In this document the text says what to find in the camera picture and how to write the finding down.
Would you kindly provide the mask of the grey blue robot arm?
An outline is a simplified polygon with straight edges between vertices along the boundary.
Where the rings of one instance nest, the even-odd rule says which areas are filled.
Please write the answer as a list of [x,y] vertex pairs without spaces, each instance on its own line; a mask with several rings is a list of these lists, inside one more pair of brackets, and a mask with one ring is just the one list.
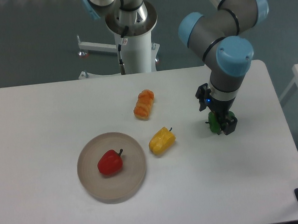
[[[155,70],[156,52],[151,32],[157,12],[146,0],[81,0],[94,19],[105,17],[115,37],[115,53],[122,75]],[[184,17],[178,28],[181,42],[211,71],[209,81],[198,87],[200,111],[210,110],[210,130],[225,135],[234,132],[237,118],[230,111],[248,72],[254,50],[240,34],[262,22],[269,12],[267,0],[209,0],[216,13],[198,12]]]

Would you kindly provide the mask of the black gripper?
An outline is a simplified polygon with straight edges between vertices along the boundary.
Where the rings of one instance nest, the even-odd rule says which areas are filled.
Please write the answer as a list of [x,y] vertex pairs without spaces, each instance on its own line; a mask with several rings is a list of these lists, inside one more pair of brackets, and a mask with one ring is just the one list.
[[227,101],[220,101],[211,96],[207,99],[207,106],[210,111],[212,111],[216,115],[216,120],[218,124],[218,132],[220,135],[224,133],[225,135],[229,135],[233,133],[236,129],[237,118],[235,116],[231,116],[229,119],[226,119],[226,116],[229,114],[229,110],[234,102],[234,99]]

